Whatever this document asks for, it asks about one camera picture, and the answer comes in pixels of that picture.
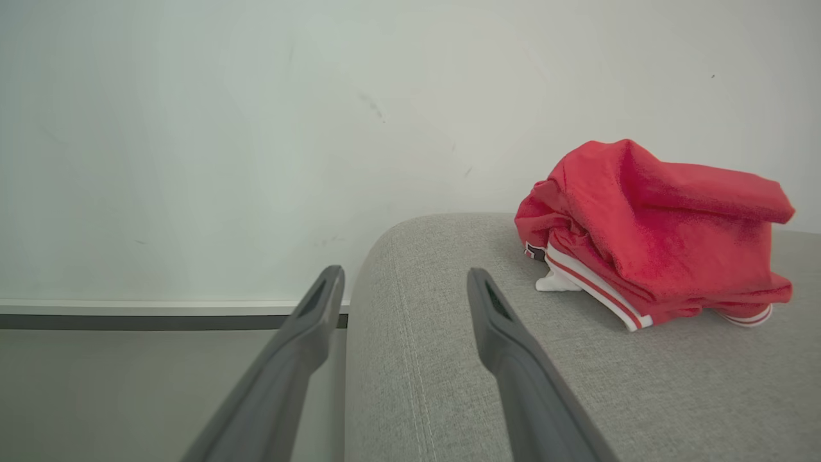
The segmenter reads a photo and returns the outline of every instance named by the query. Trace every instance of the gray upholstery fabric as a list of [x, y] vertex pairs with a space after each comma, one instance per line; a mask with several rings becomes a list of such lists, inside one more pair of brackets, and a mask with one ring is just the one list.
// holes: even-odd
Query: gray upholstery fabric
[[719, 316], [630, 333], [586, 293], [539, 293], [509, 214], [434, 215], [388, 231], [351, 300], [346, 460], [510, 460], [479, 362], [466, 272], [487, 269], [622, 461], [821, 455], [821, 236], [776, 233], [793, 301], [754, 329]]

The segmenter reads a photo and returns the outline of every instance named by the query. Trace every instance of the white and red striped trim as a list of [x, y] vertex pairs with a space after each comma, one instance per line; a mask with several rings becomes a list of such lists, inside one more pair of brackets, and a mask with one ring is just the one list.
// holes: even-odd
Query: white and red striped trim
[[756, 327], [761, 326], [764, 322], [769, 319], [770, 316], [773, 315], [773, 304], [770, 303], [764, 311], [760, 312], [755, 316], [750, 317], [738, 317], [738, 316], [730, 316], [726, 315], [718, 310], [716, 312], [721, 315], [724, 319], [730, 321], [732, 324], [741, 327]]
[[610, 311], [616, 313], [616, 316], [624, 322], [630, 332], [653, 325], [652, 317], [641, 316], [607, 281], [595, 274], [581, 261], [561, 253], [550, 243], [548, 243], [548, 251], [545, 252], [545, 257], [552, 271], [567, 277], [596, 300], [599, 300]]

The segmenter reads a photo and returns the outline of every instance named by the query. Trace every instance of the white baseboard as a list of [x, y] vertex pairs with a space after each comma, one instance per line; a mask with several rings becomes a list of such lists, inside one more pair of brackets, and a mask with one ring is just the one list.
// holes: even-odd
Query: white baseboard
[[[299, 302], [210, 300], [200, 302], [122, 300], [30, 300], [0, 298], [0, 314], [63, 316], [270, 316], [289, 315]], [[342, 300], [347, 314], [350, 300]]]

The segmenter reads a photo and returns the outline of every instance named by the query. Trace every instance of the dark gap below baseboard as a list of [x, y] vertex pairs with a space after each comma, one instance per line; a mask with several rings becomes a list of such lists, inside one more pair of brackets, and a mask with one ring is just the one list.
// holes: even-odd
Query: dark gap below baseboard
[[[279, 329], [288, 315], [261, 316], [75, 316], [2, 314], [0, 330], [270, 330]], [[348, 328], [341, 314], [337, 329]]]

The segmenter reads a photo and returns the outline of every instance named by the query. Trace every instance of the red garment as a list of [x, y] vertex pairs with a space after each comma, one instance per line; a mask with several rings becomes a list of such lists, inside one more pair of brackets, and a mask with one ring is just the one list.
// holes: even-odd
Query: red garment
[[[757, 325], [770, 303], [792, 294], [790, 281], [769, 267], [770, 222], [786, 223], [793, 213], [777, 182], [661, 162], [631, 140], [591, 141], [535, 184], [516, 227], [525, 253], [547, 257], [554, 270], [577, 260], [581, 270], [565, 275], [578, 284], [574, 275], [590, 270], [594, 275], [582, 279], [597, 275], [606, 282], [599, 285], [609, 284], [617, 294], [599, 295], [621, 295], [635, 309], [626, 314], [631, 320], [652, 318], [637, 327], [696, 316], [706, 307]], [[550, 248], [571, 259], [551, 259]], [[561, 260], [561, 254], [553, 255]]]

